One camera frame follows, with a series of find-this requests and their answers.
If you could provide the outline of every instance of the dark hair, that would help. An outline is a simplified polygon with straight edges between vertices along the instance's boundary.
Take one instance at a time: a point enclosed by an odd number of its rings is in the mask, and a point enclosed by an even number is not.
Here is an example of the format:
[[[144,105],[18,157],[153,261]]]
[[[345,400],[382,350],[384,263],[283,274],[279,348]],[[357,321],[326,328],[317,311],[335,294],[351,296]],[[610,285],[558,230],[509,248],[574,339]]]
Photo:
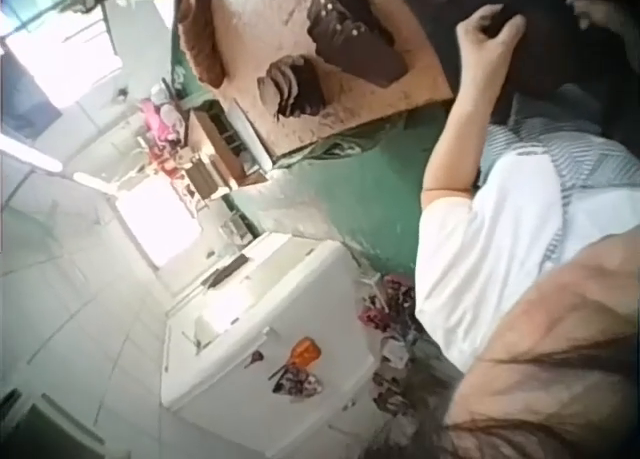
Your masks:
[[[544,383],[564,381],[566,372],[595,372],[611,375],[638,391],[638,334],[580,344],[569,350],[519,357],[510,364],[534,366],[534,372],[512,388],[544,388]],[[452,390],[443,394],[450,397]],[[417,412],[419,427],[407,446],[385,440],[371,444],[361,459],[626,459],[640,457],[640,432],[636,424],[621,431],[626,440],[611,445],[606,453],[593,452],[574,439],[576,426],[571,417],[546,418],[544,422],[500,418],[476,418],[454,424],[444,423],[449,400],[440,408]],[[465,449],[460,448],[464,442]]]

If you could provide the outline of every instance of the floor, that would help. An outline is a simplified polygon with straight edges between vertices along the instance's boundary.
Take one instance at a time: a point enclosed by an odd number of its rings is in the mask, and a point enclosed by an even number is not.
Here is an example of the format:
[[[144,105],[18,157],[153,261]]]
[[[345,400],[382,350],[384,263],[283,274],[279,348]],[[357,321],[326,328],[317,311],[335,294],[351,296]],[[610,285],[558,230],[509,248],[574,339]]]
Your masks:
[[[412,111],[369,152],[274,171],[231,200],[261,232],[340,240],[379,272],[413,275],[422,173],[445,117]]]

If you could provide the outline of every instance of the white t-shirt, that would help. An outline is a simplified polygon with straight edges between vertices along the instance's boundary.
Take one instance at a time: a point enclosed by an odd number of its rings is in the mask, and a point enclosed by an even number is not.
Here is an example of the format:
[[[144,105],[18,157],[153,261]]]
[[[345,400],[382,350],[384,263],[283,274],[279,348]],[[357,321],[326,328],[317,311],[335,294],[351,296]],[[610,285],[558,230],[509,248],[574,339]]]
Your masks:
[[[560,181],[549,157],[515,153],[497,161],[473,200],[442,198],[422,212],[416,317],[460,370],[540,275],[561,221]],[[568,211],[561,262],[638,224],[640,190],[581,193]]]

